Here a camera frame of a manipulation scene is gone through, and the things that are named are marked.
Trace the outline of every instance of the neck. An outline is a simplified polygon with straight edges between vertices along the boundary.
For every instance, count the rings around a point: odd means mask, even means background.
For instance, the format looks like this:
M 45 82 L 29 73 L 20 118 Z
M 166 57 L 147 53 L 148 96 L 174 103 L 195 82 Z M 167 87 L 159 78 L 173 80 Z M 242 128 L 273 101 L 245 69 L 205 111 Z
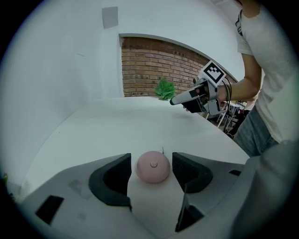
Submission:
M 261 4 L 255 0 L 242 0 L 242 8 L 243 11 L 242 13 L 246 17 L 255 17 L 259 15 L 260 10 L 261 10 Z

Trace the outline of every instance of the shirt sleeve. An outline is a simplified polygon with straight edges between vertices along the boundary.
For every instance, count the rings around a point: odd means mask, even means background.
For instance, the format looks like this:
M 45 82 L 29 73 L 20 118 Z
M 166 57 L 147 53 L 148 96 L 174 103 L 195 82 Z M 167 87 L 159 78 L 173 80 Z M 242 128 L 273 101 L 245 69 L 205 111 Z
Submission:
M 239 33 L 236 33 L 237 37 L 237 43 L 238 43 L 238 52 L 241 54 L 251 55 L 253 56 L 253 53 L 250 49 L 250 46 L 246 42 L 243 36 L 241 36 Z

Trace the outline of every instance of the green plant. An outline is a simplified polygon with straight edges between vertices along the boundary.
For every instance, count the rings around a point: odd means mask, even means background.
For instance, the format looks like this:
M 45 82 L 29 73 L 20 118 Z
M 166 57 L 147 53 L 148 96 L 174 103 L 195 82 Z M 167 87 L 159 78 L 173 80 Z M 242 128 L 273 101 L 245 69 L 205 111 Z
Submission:
M 175 88 L 172 82 L 168 82 L 165 78 L 162 78 L 158 87 L 155 88 L 155 92 L 157 96 L 160 96 L 160 99 L 169 100 L 174 97 Z

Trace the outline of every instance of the forearm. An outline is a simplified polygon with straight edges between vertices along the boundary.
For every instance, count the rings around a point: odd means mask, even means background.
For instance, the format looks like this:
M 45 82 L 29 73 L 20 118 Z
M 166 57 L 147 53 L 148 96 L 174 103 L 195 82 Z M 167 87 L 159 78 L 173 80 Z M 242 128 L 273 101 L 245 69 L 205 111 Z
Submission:
M 252 84 L 252 81 L 244 78 L 238 83 L 231 84 L 232 95 L 231 100 L 247 100 L 257 95 L 259 86 Z M 217 99 L 222 102 L 227 100 L 227 90 L 224 85 L 218 86 Z

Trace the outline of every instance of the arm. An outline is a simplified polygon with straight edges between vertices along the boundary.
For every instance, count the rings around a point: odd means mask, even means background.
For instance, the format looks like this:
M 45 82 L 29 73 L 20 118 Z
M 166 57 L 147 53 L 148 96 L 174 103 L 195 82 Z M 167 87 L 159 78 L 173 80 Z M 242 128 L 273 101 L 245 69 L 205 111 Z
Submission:
M 238 83 L 232 84 L 231 100 L 246 100 L 256 96 L 261 88 L 262 68 L 254 56 L 242 54 L 245 77 Z M 227 92 L 223 85 L 218 86 L 218 100 L 226 100 Z

